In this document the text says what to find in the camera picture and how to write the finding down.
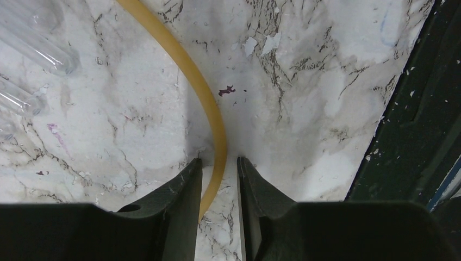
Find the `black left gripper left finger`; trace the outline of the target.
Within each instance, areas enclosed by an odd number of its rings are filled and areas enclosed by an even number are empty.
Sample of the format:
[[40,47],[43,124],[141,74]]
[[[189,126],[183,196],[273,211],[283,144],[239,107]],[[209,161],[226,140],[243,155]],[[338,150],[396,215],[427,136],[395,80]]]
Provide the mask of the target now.
[[1,260],[193,260],[202,161],[116,212],[90,203],[1,205]]

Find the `yellow rubber tube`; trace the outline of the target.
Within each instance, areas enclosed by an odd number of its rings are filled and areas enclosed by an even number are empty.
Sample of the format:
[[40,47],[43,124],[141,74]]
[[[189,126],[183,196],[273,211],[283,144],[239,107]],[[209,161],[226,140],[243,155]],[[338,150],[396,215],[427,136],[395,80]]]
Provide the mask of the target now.
[[123,7],[160,44],[191,84],[207,117],[214,144],[214,164],[210,182],[201,199],[198,219],[201,220],[220,188],[227,164],[227,136],[223,118],[203,74],[179,41],[140,1],[119,0]]

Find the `blue-capped test tube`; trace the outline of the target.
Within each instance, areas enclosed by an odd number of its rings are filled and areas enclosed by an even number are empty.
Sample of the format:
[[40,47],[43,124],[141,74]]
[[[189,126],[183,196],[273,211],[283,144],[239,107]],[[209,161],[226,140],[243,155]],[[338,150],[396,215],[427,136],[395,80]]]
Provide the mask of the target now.
[[68,76],[78,63],[45,37],[62,21],[57,1],[1,1],[1,41],[49,73]]
[[1,106],[23,117],[37,116],[43,103],[17,85],[1,78]]

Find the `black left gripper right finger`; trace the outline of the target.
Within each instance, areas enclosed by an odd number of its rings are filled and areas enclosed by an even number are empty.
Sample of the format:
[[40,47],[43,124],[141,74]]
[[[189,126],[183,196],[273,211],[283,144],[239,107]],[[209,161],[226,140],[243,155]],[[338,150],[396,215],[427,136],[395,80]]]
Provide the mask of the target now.
[[236,161],[245,260],[458,260],[441,226],[405,201],[296,202]]

